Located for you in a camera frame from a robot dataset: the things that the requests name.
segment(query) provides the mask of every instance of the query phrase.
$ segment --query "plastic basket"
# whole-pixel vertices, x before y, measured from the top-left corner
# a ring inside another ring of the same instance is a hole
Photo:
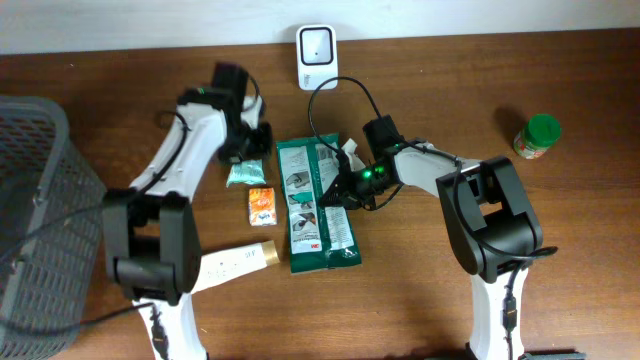
[[[56,103],[0,96],[0,256],[43,224],[99,204],[104,192]],[[0,317],[37,330],[80,321],[100,239],[100,214],[92,211],[25,243],[0,264]],[[0,327],[0,359],[46,359],[76,335],[32,337]]]

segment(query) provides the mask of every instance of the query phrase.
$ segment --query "wooden table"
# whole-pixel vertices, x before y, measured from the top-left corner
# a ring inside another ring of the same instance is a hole
[[[405,136],[464,157],[513,159],[545,244],[560,247],[527,279],[525,348],[640,357],[640,30],[341,42],[339,54],[340,73],[363,81]],[[105,184],[126,187],[164,139],[156,112],[206,84],[218,60],[258,79],[277,140],[311,135],[292,44],[4,56],[0,92],[60,103]],[[315,108],[322,132],[352,137],[370,156],[361,127],[374,114],[357,87],[322,93]],[[524,160],[511,141],[536,113],[555,115],[564,132],[544,157]],[[372,359],[464,347],[471,287],[435,198],[407,188],[382,211],[351,212],[363,265],[291,276],[276,157],[265,167],[279,191],[277,226],[249,226],[247,188],[226,189],[229,169],[216,164],[193,204],[206,251],[273,239],[282,259],[194,296],[212,358]],[[92,281],[86,318],[129,304],[107,280],[102,252]],[[81,334],[56,358],[151,357],[134,315]]]

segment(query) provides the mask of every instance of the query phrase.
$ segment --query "green package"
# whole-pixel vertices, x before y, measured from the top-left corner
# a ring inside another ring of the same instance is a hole
[[[322,139],[338,146],[338,134]],[[338,175],[335,153],[315,137],[279,141],[276,146],[289,218],[291,273],[360,265],[347,212],[317,205]]]

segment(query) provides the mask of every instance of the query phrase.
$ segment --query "orange and white packet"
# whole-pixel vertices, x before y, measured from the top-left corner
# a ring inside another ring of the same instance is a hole
[[[249,223],[251,226],[275,225],[276,193],[273,188],[249,190]]]

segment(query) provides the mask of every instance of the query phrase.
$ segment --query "green lid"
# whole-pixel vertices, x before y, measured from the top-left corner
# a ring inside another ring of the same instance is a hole
[[[543,148],[553,145],[561,134],[560,123],[548,114],[535,115],[524,128],[524,136],[527,140],[534,146]]]

